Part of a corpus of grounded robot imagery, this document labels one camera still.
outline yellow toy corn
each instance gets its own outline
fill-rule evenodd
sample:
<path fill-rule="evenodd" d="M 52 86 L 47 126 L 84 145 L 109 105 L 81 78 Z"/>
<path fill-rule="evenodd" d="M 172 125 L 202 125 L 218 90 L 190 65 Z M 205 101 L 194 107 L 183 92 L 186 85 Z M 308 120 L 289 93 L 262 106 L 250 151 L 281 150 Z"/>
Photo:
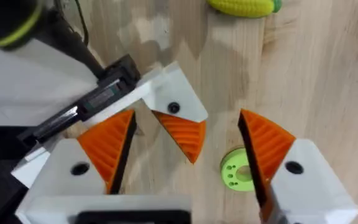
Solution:
<path fill-rule="evenodd" d="M 233 16 L 262 17 L 278 12 L 281 0 L 207 0 L 215 9 Z"/>

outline orange triangular pad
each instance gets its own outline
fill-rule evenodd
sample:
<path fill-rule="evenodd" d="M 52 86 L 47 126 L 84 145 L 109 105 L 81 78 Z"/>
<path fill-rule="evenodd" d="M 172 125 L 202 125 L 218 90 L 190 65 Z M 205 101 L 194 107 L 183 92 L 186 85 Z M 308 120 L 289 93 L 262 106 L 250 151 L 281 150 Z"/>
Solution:
<path fill-rule="evenodd" d="M 205 121 L 200 123 L 153 111 L 155 117 L 175 140 L 191 163 L 195 163 L 205 138 Z"/>
<path fill-rule="evenodd" d="M 271 180 L 295 137 L 261 115 L 248 110 L 241 110 L 241 115 L 245 118 L 259 169 Z"/>
<path fill-rule="evenodd" d="M 295 137 L 272 121 L 247 110 L 241 110 L 239 129 L 246 145 L 260 216 L 267 222 L 273 211 L 270 181 Z"/>
<path fill-rule="evenodd" d="M 112 194 L 121 185 L 121 175 L 136 129 L 134 114 L 134 110 L 115 114 L 77 138 Z"/>

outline wooden surface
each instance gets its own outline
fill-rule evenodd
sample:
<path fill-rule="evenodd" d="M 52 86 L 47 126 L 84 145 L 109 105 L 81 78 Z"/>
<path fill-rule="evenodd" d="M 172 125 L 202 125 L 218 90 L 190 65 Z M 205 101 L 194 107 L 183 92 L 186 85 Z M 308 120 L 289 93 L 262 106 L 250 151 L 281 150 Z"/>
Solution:
<path fill-rule="evenodd" d="M 260 223 L 253 193 L 225 188 L 219 163 L 241 145 L 240 108 L 310 138 L 358 204 L 358 0 L 284 0 L 262 19 L 204 0 L 82 0 L 90 45 L 109 64 L 131 54 L 142 73 L 179 61 L 209 113 L 193 166 L 143 103 L 122 192 L 191 195 L 195 223 Z M 79 29 L 73 2 L 67 17 Z"/>

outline green round object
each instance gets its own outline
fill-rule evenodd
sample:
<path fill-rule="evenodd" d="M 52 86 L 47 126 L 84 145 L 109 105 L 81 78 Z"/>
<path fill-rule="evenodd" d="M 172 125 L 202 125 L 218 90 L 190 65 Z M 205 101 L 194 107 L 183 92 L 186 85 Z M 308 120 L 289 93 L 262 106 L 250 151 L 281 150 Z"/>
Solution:
<path fill-rule="evenodd" d="M 281 9 L 282 2 L 281 2 L 281 0 L 273 0 L 273 3 L 274 3 L 273 12 L 276 13 Z"/>
<path fill-rule="evenodd" d="M 241 147 L 228 153 L 221 163 L 224 184 L 232 190 L 254 191 L 246 149 Z"/>

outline white plastic mount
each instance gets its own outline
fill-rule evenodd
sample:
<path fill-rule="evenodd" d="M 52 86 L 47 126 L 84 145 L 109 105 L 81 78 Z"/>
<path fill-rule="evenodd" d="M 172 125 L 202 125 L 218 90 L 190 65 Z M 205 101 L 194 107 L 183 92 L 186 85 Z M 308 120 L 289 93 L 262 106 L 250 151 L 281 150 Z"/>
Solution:
<path fill-rule="evenodd" d="M 307 139 L 295 140 L 270 186 L 274 209 L 268 224 L 348 224 L 358 215 L 341 181 Z"/>
<path fill-rule="evenodd" d="M 73 175 L 76 164 L 88 171 Z M 106 187 L 76 139 L 61 140 L 15 214 L 23 224 L 69 224 L 84 211 L 183 210 L 190 199 L 166 195 L 105 195 Z"/>
<path fill-rule="evenodd" d="M 179 64 L 173 62 L 164 69 L 158 67 L 145 74 L 134 90 L 85 121 L 85 125 L 98 124 L 140 99 L 144 100 L 150 110 L 165 114 L 170 114 L 170 103 L 178 103 L 180 110 L 172 115 L 190 121 L 202 122 L 208 117 Z"/>

